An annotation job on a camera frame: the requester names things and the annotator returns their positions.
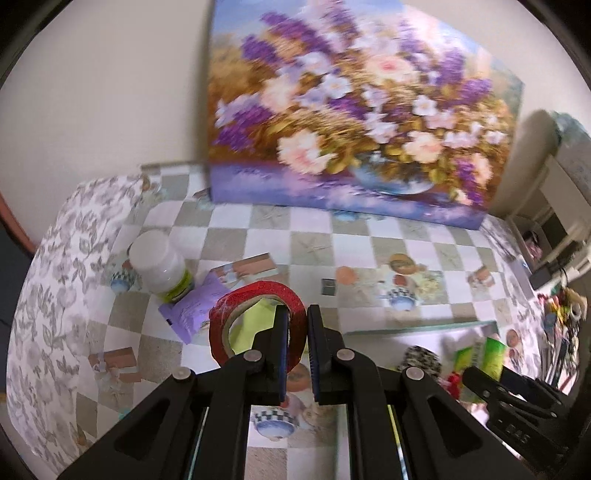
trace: floral fabric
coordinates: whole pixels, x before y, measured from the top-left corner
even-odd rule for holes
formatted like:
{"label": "floral fabric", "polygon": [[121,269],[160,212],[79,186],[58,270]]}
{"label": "floral fabric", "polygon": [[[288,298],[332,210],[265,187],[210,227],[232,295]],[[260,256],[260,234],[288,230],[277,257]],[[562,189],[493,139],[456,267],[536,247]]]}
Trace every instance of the floral fabric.
{"label": "floral fabric", "polygon": [[81,184],[41,241],[18,300],[8,349],[8,412],[55,472],[86,448],[76,424],[80,361],[88,355],[86,295],[99,284],[141,192],[140,176]]}

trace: metal screw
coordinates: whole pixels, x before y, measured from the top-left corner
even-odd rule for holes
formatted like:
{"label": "metal screw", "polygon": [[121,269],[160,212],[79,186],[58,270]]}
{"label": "metal screw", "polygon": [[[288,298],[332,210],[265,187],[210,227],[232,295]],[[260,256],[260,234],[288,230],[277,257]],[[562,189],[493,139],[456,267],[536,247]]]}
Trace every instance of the metal screw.
{"label": "metal screw", "polygon": [[405,370],[406,375],[411,380],[421,380],[425,376],[425,372],[419,367],[410,367]]}
{"label": "metal screw", "polygon": [[249,350],[244,352],[244,360],[247,362],[258,362],[262,358],[262,353],[259,350]]}
{"label": "metal screw", "polygon": [[342,348],[336,352],[336,358],[345,362],[349,362],[355,358],[355,352],[353,350],[349,350],[348,348]]}
{"label": "metal screw", "polygon": [[191,369],[187,367],[178,367],[173,370],[173,378],[182,382],[191,376]]}

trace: green package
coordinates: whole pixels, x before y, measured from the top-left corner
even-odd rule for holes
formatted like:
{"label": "green package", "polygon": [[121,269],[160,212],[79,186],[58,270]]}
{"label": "green package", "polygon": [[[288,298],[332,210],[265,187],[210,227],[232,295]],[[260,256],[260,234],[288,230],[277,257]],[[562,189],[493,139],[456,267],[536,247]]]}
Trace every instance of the green package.
{"label": "green package", "polygon": [[[473,346],[456,352],[454,372],[462,375],[468,367],[478,367],[495,380],[501,379],[506,345],[493,338],[480,338]],[[482,400],[460,383],[460,401],[482,403]]]}

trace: purple packet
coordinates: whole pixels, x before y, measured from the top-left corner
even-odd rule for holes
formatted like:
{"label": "purple packet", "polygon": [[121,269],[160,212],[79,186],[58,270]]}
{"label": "purple packet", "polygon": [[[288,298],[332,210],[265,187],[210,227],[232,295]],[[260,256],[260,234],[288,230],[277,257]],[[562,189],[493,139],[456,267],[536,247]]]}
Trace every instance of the purple packet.
{"label": "purple packet", "polygon": [[209,320],[209,310],[228,292],[230,289],[220,282],[215,273],[210,272],[203,280],[203,285],[195,287],[176,304],[163,303],[158,311],[174,333],[189,344],[203,322]]}

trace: bottle label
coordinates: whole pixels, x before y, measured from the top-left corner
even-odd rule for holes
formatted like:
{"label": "bottle label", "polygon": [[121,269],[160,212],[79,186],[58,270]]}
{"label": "bottle label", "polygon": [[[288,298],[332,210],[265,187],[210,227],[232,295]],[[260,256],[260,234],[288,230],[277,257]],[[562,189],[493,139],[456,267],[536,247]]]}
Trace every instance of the bottle label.
{"label": "bottle label", "polygon": [[166,303],[177,303],[180,299],[182,299],[187,293],[189,293],[192,289],[195,288],[195,281],[193,280],[193,276],[185,268],[185,273],[183,278],[181,278],[180,282],[176,284],[174,288],[164,293],[159,294],[158,296],[164,300]]}

